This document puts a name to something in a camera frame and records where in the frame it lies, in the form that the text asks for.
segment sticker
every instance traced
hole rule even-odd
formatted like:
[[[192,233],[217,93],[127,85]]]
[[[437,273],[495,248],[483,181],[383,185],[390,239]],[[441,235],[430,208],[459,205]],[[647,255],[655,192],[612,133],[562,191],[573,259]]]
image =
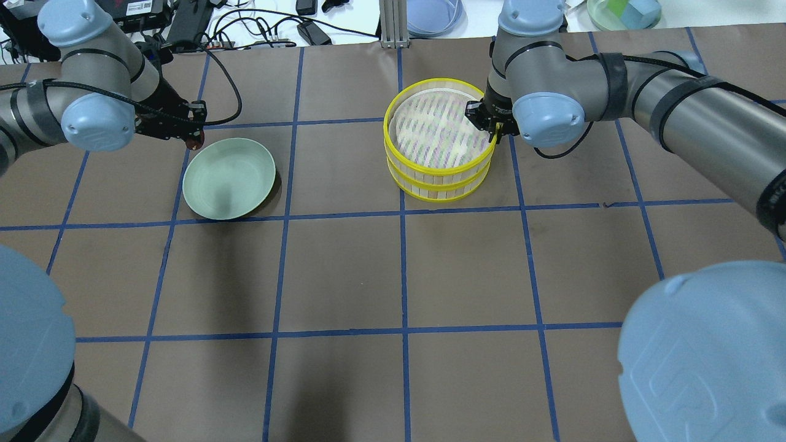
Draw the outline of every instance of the sticker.
[[[143,2],[129,3],[126,8],[127,16],[135,16],[139,14],[146,14],[152,11],[152,0],[144,0]]]

